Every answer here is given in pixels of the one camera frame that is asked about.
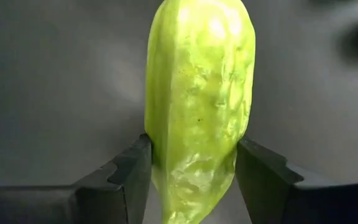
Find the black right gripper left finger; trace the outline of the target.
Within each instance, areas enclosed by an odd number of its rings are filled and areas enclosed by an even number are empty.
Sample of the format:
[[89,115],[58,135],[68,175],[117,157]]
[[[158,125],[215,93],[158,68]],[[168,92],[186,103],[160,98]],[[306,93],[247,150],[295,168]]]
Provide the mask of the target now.
[[152,143],[142,134],[74,184],[0,187],[0,224],[142,223],[151,166]]

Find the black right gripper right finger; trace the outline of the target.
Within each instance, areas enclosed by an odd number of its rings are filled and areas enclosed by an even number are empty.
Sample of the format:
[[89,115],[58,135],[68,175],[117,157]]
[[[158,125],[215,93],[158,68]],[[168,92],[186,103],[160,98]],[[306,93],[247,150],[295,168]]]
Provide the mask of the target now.
[[236,178],[252,223],[358,224],[358,183],[339,184],[244,136]]

